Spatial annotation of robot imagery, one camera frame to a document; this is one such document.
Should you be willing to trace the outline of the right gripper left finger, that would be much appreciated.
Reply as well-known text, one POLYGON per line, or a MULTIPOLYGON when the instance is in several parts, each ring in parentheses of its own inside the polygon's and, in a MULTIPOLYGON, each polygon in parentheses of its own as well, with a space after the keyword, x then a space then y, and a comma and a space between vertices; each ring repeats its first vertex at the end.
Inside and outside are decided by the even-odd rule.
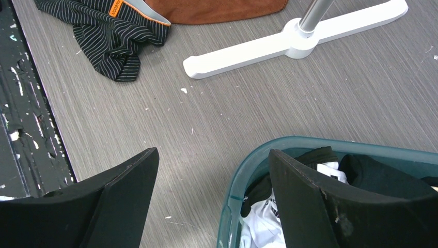
POLYGON ((159 168, 148 148, 42 197, 1 202, 1 247, 139 247, 159 168))

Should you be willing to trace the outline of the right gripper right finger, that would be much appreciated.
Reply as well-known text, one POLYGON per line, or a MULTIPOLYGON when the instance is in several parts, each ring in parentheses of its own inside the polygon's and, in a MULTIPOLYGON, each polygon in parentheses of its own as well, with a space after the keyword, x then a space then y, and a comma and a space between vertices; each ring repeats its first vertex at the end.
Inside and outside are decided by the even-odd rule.
POLYGON ((437 247, 437 192, 391 197, 342 183, 281 150, 269 153, 287 247, 437 247))

